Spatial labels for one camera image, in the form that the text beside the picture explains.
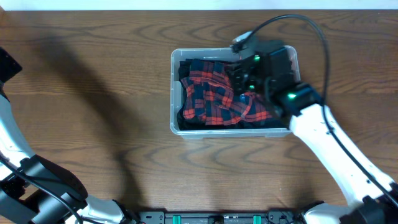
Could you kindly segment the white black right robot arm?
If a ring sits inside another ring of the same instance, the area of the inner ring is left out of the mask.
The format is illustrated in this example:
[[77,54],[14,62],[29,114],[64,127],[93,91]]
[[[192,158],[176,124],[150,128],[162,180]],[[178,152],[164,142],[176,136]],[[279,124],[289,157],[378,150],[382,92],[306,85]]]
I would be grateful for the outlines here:
[[326,98],[307,83],[279,81],[263,75],[266,106],[286,119],[291,132],[318,157],[341,189],[347,207],[324,202],[298,215],[302,223],[397,223],[397,183],[378,169],[335,121]]

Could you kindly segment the red black plaid shirt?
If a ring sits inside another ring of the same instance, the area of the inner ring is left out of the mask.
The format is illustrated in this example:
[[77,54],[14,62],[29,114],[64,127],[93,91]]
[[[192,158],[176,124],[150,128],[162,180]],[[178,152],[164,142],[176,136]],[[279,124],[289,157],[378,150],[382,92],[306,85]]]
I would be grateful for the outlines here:
[[261,97],[236,96],[225,72],[227,62],[186,59],[179,62],[184,103],[177,114],[181,130],[268,128],[273,118]]

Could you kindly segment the dark navy garment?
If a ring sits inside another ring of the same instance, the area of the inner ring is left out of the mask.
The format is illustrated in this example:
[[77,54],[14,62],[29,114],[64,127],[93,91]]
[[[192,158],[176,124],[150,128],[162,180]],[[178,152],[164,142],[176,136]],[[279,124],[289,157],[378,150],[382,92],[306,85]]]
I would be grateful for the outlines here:
[[265,119],[262,121],[240,121],[234,125],[234,129],[272,129],[285,128],[285,125],[278,119]]

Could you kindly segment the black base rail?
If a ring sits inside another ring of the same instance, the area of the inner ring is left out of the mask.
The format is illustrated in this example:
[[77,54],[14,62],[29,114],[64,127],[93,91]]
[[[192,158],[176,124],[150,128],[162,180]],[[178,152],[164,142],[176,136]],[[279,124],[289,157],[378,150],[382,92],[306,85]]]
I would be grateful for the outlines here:
[[305,220],[288,210],[267,212],[141,212],[138,224],[303,224]]

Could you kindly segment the large black garment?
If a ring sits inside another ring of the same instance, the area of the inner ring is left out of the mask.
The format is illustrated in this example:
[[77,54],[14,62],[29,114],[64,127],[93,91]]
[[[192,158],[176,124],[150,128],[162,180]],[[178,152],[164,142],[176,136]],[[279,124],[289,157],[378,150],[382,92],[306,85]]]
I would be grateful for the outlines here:
[[225,61],[186,59],[179,62],[184,103],[177,114],[181,130],[234,129],[239,118],[222,99],[230,87]]

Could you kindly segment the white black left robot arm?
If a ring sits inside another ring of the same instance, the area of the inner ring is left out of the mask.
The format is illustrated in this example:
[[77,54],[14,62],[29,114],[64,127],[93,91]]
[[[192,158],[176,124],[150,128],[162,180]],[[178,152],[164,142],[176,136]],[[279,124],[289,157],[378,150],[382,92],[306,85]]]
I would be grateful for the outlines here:
[[139,223],[115,200],[91,196],[69,170],[37,155],[1,93],[1,216],[14,223]]

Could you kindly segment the clear plastic storage container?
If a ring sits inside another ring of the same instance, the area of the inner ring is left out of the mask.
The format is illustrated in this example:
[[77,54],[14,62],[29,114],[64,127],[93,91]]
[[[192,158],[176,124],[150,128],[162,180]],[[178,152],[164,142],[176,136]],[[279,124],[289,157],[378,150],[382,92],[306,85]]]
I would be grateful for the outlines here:
[[283,137],[290,132],[287,128],[272,129],[209,129],[209,130],[181,130],[177,122],[177,114],[182,108],[183,89],[179,82],[178,69],[179,62],[186,59],[200,59],[211,61],[225,61],[230,64],[236,63],[241,59],[240,55],[233,54],[229,48],[207,48],[207,49],[176,49],[171,54],[171,82],[170,82],[170,129],[184,139],[203,139],[203,138],[226,138],[226,137]]

